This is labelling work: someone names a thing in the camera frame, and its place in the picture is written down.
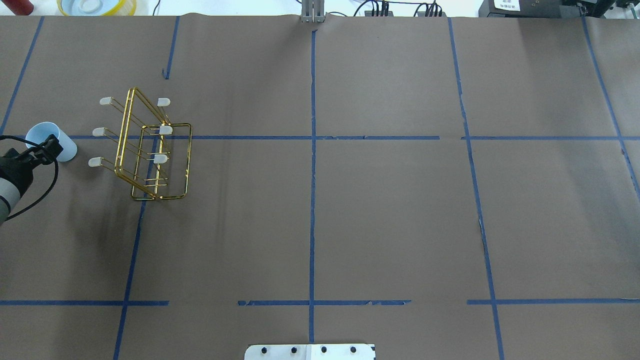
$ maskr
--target red object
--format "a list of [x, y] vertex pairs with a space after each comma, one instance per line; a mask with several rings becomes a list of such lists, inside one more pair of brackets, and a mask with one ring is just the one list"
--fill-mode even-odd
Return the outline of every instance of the red object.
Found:
[[33, 12], [33, 4], [29, 0], [2, 0], [15, 15], [29, 15]]

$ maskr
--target blue tape line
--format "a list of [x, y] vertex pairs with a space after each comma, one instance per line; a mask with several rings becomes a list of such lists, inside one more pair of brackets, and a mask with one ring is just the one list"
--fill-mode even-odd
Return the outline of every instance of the blue tape line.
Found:
[[316, 31], [311, 32], [311, 225], [309, 229], [309, 343], [314, 343], [316, 295]]
[[239, 301], [238, 306], [308, 306], [309, 300], [249, 300]]
[[318, 136], [318, 140], [439, 140], [439, 136]]
[[38, 27], [36, 28], [36, 32], [35, 34], [33, 34], [33, 39], [31, 40], [31, 46], [29, 46], [27, 57], [24, 59], [24, 63], [22, 64], [22, 69], [20, 70], [18, 81], [15, 82], [15, 87], [13, 88], [13, 94], [11, 95], [11, 99], [9, 100], [9, 105], [7, 106], [6, 112], [4, 113], [4, 119], [2, 120], [2, 125], [0, 125], [0, 135], [4, 133], [4, 128], [6, 127], [6, 123], [9, 120], [9, 115], [11, 114], [11, 109], [13, 108], [13, 102], [15, 101], [15, 97], [18, 95], [18, 90], [20, 90], [20, 84], [22, 83], [24, 72], [27, 70], [27, 65], [29, 64], [29, 59], [31, 59], [33, 48], [36, 46], [36, 40], [38, 40], [38, 35], [40, 34], [40, 29], [42, 29], [43, 22], [44, 16], [41, 16], [40, 22], [38, 22]]
[[[187, 139], [186, 135], [176, 135], [169, 138]], [[246, 135], [194, 135], [194, 140], [311, 140], [311, 136], [246, 136]]]
[[[314, 300], [314, 306], [403, 306], [411, 300]], [[249, 300], [238, 306], [308, 306], [308, 300]]]
[[0, 300], [0, 306], [122, 306], [122, 301]]
[[618, 140], [616, 136], [463, 136], [462, 140]]
[[[74, 140], [108, 140], [104, 136], [95, 137], [92, 135], [70, 135]], [[170, 140], [186, 140], [188, 135], [167, 135]], [[312, 136], [305, 135], [193, 135], [194, 140], [312, 140]], [[138, 135], [128, 136], [127, 139], [140, 139]], [[439, 136], [316, 136], [316, 140], [440, 140]]]
[[124, 332], [124, 323], [127, 319], [127, 306], [122, 307], [120, 313], [120, 325], [118, 325], [118, 336], [116, 337], [116, 348], [113, 351], [113, 360], [118, 360], [120, 357], [120, 345], [122, 344], [122, 333]]
[[[497, 305], [640, 304], [640, 299], [497, 299]], [[491, 300], [467, 300], [467, 305], [491, 305]]]
[[[74, 140], [109, 140], [106, 137], [95, 137], [92, 135], [70, 135]], [[166, 135], [165, 138], [171, 140], [186, 140], [188, 135]], [[140, 136], [131, 135], [127, 139], [138, 140]], [[193, 135], [194, 140], [311, 140], [311, 136], [297, 135]], [[460, 140], [524, 140], [524, 141], [640, 141], [640, 136], [462, 136]], [[439, 136], [367, 136], [367, 135], [319, 135], [316, 140], [440, 140]]]
[[584, 17], [582, 17], [582, 29], [584, 30], [584, 37], [587, 40], [587, 47], [589, 48], [589, 55], [591, 55], [593, 68], [596, 71], [596, 76], [598, 77], [598, 82], [600, 83], [602, 94], [604, 95], [604, 99], [607, 103], [607, 108], [609, 109], [609, 115], [611, 116], [613, 127], [616, 129], [616, 135], [618, 135], [618, 140], [620, 141], [620, 147], [625, 157], [625, 161], [627, 162], [627, 170], [629, 171], [629, 175], [631, 176], [631, 181], [634, 185], [634, 189], [636, 189], [636, 197], [638, 198], [638, 201], [640, 201], [640, 187], [638, 187], [636, 173], [634, 172], [634, 168], [631, 165], [631, 160], [629, 159], [629, 154], [627, 152], [627, 146], [625, 145], [625, 141], [622, 138], [622, 133], [620, 132], [620, 126], [618, 125], [618, 119], [616, 119], [616, 114], [613, 112], [613, 107], [611, 106], [609, 93], [607, 92], [607, 88], [604, 85], [604, 80], [602, 79], [602, 74], [600, 73], [598, 60], [596, 60], [595, 53], [593, 52], [593, 46], [591, 45], [591, 37], [589, 36], [589, 29], [587, 29], [587, 20]]
[[469, 167], [471, 169], [471, 179], [473, 180], [474, 185], [474, 195], [476, 198], [476, 209], [478, 213], [478, 221], [480, 223], [480, 233], [482, 235], [482, 243], [484, 247], [484, 266], [486, 268], [486, 278], [489, 284], [489, 295], [493, 302], [492, 311], [493, 311], [493, 326], [495, 327], [495, 339], [498, 345], [498, 357], [500, 360], [504, 360], [504, 349], [502, 347], [502, 332], [500, 331], [500, 321], [498, 318], [498, 307], [495, 304], [495, 290], [493, 289], [493, 275], [491, 271], [491, 261], [489, 259], [489, 246], [486, 242], [486, 232], [484, 230], [484, 218], [482, 213], [482, 204], [480, 203], [480, 193], [478, 190], [478, 183], [476, 177], [476, 165], [474, 164], [473, 151], [471, 149], [471, 140], [469, 140], [470, 132], [469, 132], [469, 124], [467, 121], [467, 111], [465, 110], [465, 104], [462, 101], [462, 82], [460, 79], [460, 67], [458, 65], [458, 52], [456, 51], [456, 41], [453, 35], [453, 24], [451, 22], [451, 18], [447, 18], [449, 22], [449, 36], [451, 38], [451, 51], [453, 53], [453, 65], [456, 71], [456, 82], [458, 84], [458, 97], [460, 98], [460, 111], [462, 112], [462, 118], [464, 120], [465, 126], [465, 136], [467, 137], [467, 153], [469, 157]]
[[168, 300], [128, 301], [127, 306], [169, 306], [169, 301]]
[[[152, 145], [153, 151], [156, 151], [158, 138], [154, 137], [154, 143]], [[147, 179], [151, 175], [153, 163], [149, 161], [147, 168]], [[136, 239], [133, 243], [133, 251], [131, 252], [131, 264], [129, 265], [129, 275], [127, 276], [127, 286], [124, 291], [124, 301], [122, 304], [122, 312], [120, 313], [120, 325], [118, 326], [118, 336], [116, 337], [116, 346], [113, 351], [113, 360], [118, 360], [120, 356], [120, 345], [122, 344], [122, 334], [124, 333], [124, 325], [127, 321], [127, 308], [129, 307], [129, 295], [131, 294], [131, 284], [133, 282], [133, 272], [136, 268], [136, 258], [138, 257], [138, 246], [140, 245], [140, 234], [142, 233], [142, 219], [145, 216], [145, 209], [147, 208], [147, 202], [143, 201], [140, 206], [140, 215], [138, 216], [138, 226], [136, 228]]]
[[165, 80], [169, 80], [171, 74], [171, 64], [173, 62], [173, 51], [175, 50], [175, 39], [178, 37], [178, 24], [180, 24], [180, 17], [175, 17], [175, 25], [173, 26], [173, 40], [171, 41], [171, 51], [169, 52], [169, 62], [166, 64], [166, 73], [162, 69], [162, 75]]
[[407, 305], [411, 300], [316, 300], [318, 306], [403, 306]]
[[[117, 300], [0, 300], [0, 306], [122, 306]], [[167, 300], [129, 301], [128, 306], [169, 306]]]

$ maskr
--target white rack foot cap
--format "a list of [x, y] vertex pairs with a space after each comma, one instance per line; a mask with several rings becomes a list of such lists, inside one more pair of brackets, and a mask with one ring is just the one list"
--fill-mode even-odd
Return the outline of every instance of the white rack foot cap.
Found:
[[158, 106], [163, 108], [165, 106], [169, 106], [171, 104], [171, 100], [168, 97], [158, 97]]
[[100, 105], [109, 105], [109, 104], [111, 104], [111, 100], [112, 99], [113, 98], [111, 96], [103, 97], [103, 98], [100, 99]]
[[89, 159], [89, 167], [101, 167], [101, 166], [102, 166], [102, 156]]
[[164, 164], [169, 160], [169, 157], [165, 154], [156, 154], [154, 156], [154, 164]]
[[159, 135], [171, 135], [173, 134], [173, 128], [169, 125], [160, 125], [160, 129], [158, 129]]
[[102, 137], [104, 136], [104, 133], [106, 132], [106, 128], [105, 127], [96, 127], [95, 129], [93, 129], [93, 131], [91, 132], [91, 135], [93, 135], [96, 138]]

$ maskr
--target white metal plate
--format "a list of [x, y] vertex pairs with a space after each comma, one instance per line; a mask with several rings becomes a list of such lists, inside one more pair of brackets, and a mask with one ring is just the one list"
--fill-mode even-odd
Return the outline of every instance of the white metal plate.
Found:
[[375, 348], [370, 344], [251, 345], [244, 360], [375, 360]]

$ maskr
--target black cable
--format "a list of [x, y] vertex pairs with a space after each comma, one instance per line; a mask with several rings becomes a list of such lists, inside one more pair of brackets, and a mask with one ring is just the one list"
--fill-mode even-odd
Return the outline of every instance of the black cable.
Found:
[[[358, 6], [358, 8], [356, 9], [356, 12], [353, 13], [353, 16], [358, 15], [358, 12], [360, 11], [360, 9], [364, 6], [364, 4], [366, 3], [373, 3], [376, 5], [376, 13], [380, 12], [380, 8], [378, 7], [378, 2], [376, 0], [366, 0], [365, 2], [363, 2], [362, 4], [360, 4], [360, 6]], [[371, 5], [371, 16], [373, 16], [373, 4]]]
[[154, 8], [154, 12], [151, 13], [151, 16], [156, 16], [156, 10], [158, 9], [158, 6], [160, 6], [160, 1], [162, 1], [162, 0], [158, 0], [158, 2], [156, 4], [156, 7]]
[[427, 3], [422, 3], [422, 4], [418, 5], [418, 7], [415, 9], [415, 12], [413, 13], [413, 16], [418, 15], [418, 12], [420, 11], [420, 8], [422, 8], [422, 5], [427, 6], [427, 10], [426, 10], [426, 11], [428, 11], [428, 10], [429, 10], [429, 4], [427, 4]]
[[54, 173], [53, 173], [53, 180], [51, 181], [51, 185], [49, 185], [49, 188], [47, 189], [47, 191], [45, 191], [44, 194], [42, 194], [42, 196], [38, 198], [38, 200], [32, 202], [26, 208], [18, 211], [17, 213], [11, 215], [8, 218], [6, 218], [6, 220], [11, 220], [11, 219], [15, 218], [16, 216], [23, 214], [25, 211], [31, 209], [32, 207], [36, 206], [40, 201], [42, 201], [44, 198], [46, 198], [47, 195], [51, 192], [53, 187], [56, 185], [56, 181], [58, 181], [58, 160], [54, 156], [51, 156], [51, 153], [49, 151], [47, 151], [47, 149], [45, 149], [44, 146], [39, 145], [39, 144], [37, 144], [35, 142], [30, 142], [29, 140], [25, 140], [25, 139], [19, 138], [17, 136], [0, 135], [0, 140], [4, 140], [4, 139], [11, 139], [11, 140], [23, 142], [23, 143], [26, 143], [28, 145], [37, 147], [38, 149], [44, 151], [49, 159], [53, 159], [53, 165], [55, 166]]
[[429, 17], [441, 17], [442, 16], [442, 6], [438, 5], [435, 1], [431, 4], [431, 9], [429, 10]]
[[406, 3], [404, 1], [387, 1], [388, 3], [391, 4], [408, 4], [408, 5], [420, 5], [422, 3]]

